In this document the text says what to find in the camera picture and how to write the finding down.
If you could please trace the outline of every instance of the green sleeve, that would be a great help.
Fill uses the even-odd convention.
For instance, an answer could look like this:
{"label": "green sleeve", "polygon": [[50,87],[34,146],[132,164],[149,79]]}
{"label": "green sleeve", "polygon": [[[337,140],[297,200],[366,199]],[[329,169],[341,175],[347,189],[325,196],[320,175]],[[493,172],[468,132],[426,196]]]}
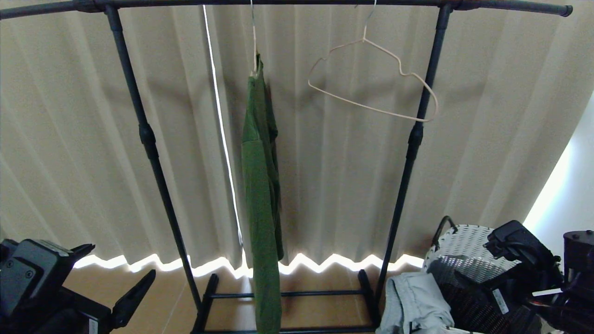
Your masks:
{"label": "green sleeve", "polygon": [[262,141],[242,143],[241,158],[254,258],[256,327],[260,334],[278,334],[282,316],[279,266]]}

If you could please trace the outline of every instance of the black basket handle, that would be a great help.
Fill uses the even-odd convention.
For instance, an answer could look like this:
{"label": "black basket handle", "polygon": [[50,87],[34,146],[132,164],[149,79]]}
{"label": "black basket handle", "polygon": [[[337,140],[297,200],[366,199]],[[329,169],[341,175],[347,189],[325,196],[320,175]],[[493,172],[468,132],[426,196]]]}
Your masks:
{"label": "black basket handle", "polygon": [[435,232],[435,235],[433,236],[433,240],[431,241],[431,245],[435,246],[435,250],[437,251],[438,249],[440,249],[440,243],[439,243],[439,239],[441,236],[441,231],[444,228],[444,225],[446,224],[446,222],[450,223],[450,227],[452,227],[454,229],[454,233],[458,232],[458,226],[456,224],[454,224],[454,222],[451,220],[451,217],[449,216],[444,216],[441,219],[440,225],[437,228],[437,231]]}

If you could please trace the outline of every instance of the hanger hook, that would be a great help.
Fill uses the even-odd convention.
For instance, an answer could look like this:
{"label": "hanger hook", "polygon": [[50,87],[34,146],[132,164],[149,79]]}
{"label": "hanger hook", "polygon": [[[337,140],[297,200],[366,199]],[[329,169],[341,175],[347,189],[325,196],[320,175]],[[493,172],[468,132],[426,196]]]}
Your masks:
{"label": "hanger hook", "polygon": [[256,19],[255,19],[255,15],[254,15],[254,0],[249,0],[249,5],[252,8],[252,33],[254,35],[254,72],[253,73],[256,73],[258,71],[258,59],[257,59],[258,50],[256,48]]}
{"label": "hanger hook", "polygon": [[367,23],[369,22],[369,19],[371,18],[371,16],[373,15],[373,12],[375,11],[375,6],[377,6],[377,0],[373,1],[373,8],[371,8],[371,12],[369,13],[369,16],[367,16],[367,18],[365,19],[365,27],[363,28],[363,42],[366,41]]}

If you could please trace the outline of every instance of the bottom rack bar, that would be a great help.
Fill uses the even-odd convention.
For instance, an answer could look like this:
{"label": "bottom rack bar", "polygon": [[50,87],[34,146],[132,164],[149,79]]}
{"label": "bottom rack bar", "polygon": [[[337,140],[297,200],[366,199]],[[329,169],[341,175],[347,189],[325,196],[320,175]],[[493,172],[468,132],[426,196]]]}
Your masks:
{"label": "bottom rack bar", "polygon": [[[365,305],[371,319],[371,325],[367,326],[344,326],[344,327],[303,327],[303,328],[285,328],[281,329],[281,334],[322,334],[322,333],[368,333],[375,332],[375,329],[380,325],[380,311],[373,296],[373,290],[369,279],[364,270],[360,270],[358,274],[361,289],[359,290],[335,290],[335,291],[292,291],[281,292],[283,297],[301,297],[301,296],[336,296],[336,295],[362,295],[365,298]],[[206,291],[204,293],[203,302],[198,310],[198,316],[194,323],[194,328],[191,334],[252,334],[257,333],[256,330],[206,330],[206,322],[208,321],[208,314],[215,299],[228,298],[253,298],[254,294],[217,294],[216,289],[219,284],[219,277],[212,274],[208,280]]]}

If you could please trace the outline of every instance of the black horizontal bar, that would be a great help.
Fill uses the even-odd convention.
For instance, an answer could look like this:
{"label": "black horizontal bar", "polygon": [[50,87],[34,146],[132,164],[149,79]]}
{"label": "black horizontal bar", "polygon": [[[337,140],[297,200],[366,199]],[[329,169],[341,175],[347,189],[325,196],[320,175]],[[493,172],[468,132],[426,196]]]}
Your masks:
{"label": "black horizontal bar", "polygon": [[[281,329],[280,334],[373,333],[372,326],[310,327]],[[205,330],[204,334],[256,334],[256,330]]]}
{"label": "black horizontal bar", "polygon": [[[281,292],[283,297],[299,297],[299,296],[341,296],[341,295],[362,295],[363,290],[320,290],[320,291],[288,291]],[[212,299],[226,299],[226,298],[253,298],[254,294],[212,294]]]}
{"label": "black horizontal bar", "polygon": [[[374,0],[253,0],[255,5],[372,5]],[[377,0],[378,5],[431,6],[440,7],[446,2],[454,10],[495,8],[501,10],[539,12],[563,17],[569,16],[572,6],[542,4],[521,0]],[[160,7],[186,5],[249,5],[249,0],[94,0],[64,1],[0,10],[0,20],[30,15],[67,11],[98,12],[105,6],[115,8]]]}

